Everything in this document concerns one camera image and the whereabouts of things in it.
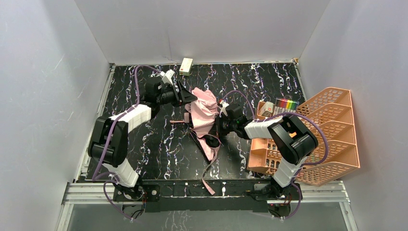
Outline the pink and black folding umbrella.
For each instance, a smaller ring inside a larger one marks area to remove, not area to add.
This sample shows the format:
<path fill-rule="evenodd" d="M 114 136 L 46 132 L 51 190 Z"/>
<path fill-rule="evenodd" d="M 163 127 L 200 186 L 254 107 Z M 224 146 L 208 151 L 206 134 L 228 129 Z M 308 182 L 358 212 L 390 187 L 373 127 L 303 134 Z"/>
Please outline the pink and black folding umbrella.
<path fill-rule="evenodd" d="M 187 112 L 183 120 L 171 120 L 171 124 L 191 123 L 191 134 L 198 141 L 204 155 L 210 162 L 204 169 L 205 173 L 209 167 L 216 161 L 220 148 L 220 140 L 217 135 L 210 134 L 210 130 L 216 123 L 216 115 L 219 113 L 217 99 L 210 90 L 201 90 L 194 88 L 192 94 L 197 100 L 185 105 Z"/>

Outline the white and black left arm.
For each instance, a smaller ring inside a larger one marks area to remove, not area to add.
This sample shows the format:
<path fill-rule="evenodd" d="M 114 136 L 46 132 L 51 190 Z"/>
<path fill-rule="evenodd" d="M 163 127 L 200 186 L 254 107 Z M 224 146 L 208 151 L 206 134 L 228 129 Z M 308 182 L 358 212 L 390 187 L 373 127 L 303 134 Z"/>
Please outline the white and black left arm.
<path fill-rule="evenodd" d="M 116 184 L 133 188 L 139 175 L 127 159 L 128 134 L 155 118 L 161 105 L 180 107 L 196 100 L 197 97 L 180 81 L 172 82 L 168 77 L 148 80 L 138 103 L 120 114 L 96 119 L 87 148 L 88 156 L 98 162 L 97 167 L 107 168 Z"/>

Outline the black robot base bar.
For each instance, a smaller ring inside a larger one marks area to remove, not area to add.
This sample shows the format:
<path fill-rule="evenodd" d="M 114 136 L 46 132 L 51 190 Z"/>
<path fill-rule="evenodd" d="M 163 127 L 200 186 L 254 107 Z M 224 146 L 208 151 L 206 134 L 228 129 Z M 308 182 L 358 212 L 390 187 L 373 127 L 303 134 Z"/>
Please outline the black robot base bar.
<path fill-rule="evenodd" d="M 225 211 L 250 210 L 268 212 L 273 205 L 283 204 L 262 189 L 269 179 L 208 180 L 211 194 L 200 180 L 144 180 L 147 211 Z"/>

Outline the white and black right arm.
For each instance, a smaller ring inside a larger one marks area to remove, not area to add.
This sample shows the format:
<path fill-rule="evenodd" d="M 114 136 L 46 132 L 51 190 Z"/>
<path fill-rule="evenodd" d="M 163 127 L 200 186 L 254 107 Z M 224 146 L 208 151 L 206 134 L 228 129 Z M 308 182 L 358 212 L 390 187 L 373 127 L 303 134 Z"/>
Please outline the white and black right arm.
<path fill-rule="evenodd" d="M 280 165 L 273 174 L 270 184 L 249 195 L 255 199 L 278 199 L 288 195 L 294 186 L 294 179 L 306 158 L 318 147 L 316 136 L 295 113 L 284 113 L 277 120 L 269 117 L 264 120 L 248 119 L 238 104 L 222 103 L 221 112 L 216 119 L 220 136 L 235 132 L 246 140 L 273 140 L 281 154 Z"/>

